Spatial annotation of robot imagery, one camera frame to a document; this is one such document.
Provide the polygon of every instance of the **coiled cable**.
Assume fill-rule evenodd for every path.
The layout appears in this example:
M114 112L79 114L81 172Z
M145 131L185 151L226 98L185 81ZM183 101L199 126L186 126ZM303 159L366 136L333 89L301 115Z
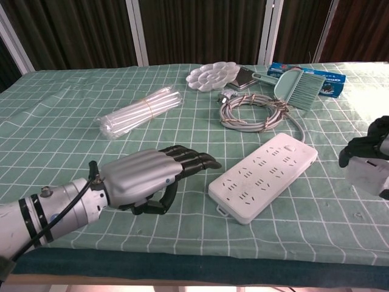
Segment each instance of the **coiled cable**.
M236 118L232 113L232 109L241 105L256 105L267 107L270 110L270 115L266 118L265 121L258 123L248 123L245 120ZM300 124L293 117L291 117L288 112L289 109L287 108L286 102L273 99L263 94L252 94L251 96L246 94L243 96L233 96L230 100L226 100L226 102L222 103L219 110L222 125L224 125L226 128L242 132L265 132L277 127L278 124L282 122L284 117L287 117L301 132L300 140L304 142L304 129L302 129Z

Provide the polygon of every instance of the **black robotic finger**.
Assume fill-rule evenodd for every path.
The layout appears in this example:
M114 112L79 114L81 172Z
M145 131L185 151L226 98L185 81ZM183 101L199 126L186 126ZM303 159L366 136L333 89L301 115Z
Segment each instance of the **black robotic finger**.
M187 157L181 161L183 171L176 179L187 178L204 169L219 169L221 164L215 158L206 153L199 153L196 157Z
M185 155L180 155L179 157L174 158L175 161L180 162L181 164L184 164L186 162L191 162L191 161L203 161L203 160L212 160L216 161L215 158L212 156L206 154L206 153L198 153L198 152L189 152L186 153Z
M173 156L176 153L182 153L188 151L189 148L181 146L181 145L175 145L175 146L170 146L165 149L159 150L160 152L164 152L168 156Z
M169 154L169 156L173 157L175 161L179 161L180 159L184 159L187 156L197 156L199 153L195 150L188 149L185 151L176 151Z

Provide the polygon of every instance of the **bundle of straws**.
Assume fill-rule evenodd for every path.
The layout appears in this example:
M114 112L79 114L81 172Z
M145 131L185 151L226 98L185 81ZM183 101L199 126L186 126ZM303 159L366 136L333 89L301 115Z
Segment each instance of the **bundle of straws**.
M165 87L125 108L99 118L100 131L108 139L114 140L181 104L180 93L172 87Z

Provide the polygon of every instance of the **smartphone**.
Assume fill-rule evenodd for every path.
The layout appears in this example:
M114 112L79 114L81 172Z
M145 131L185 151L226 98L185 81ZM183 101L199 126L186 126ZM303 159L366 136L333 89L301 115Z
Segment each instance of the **smartphone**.
M241 67L235 80L227 83L227 86L233 88L236 91L245 90L246 88L259 82L259 80L256 80L252 77L253 73L253 70Z

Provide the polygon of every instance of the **electrical socket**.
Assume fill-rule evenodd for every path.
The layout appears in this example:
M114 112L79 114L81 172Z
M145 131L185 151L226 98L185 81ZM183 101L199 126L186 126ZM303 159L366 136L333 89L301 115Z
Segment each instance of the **electrical socket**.
M208 187L223 216L250 223L315 160L317 151L278 134L234 165Z

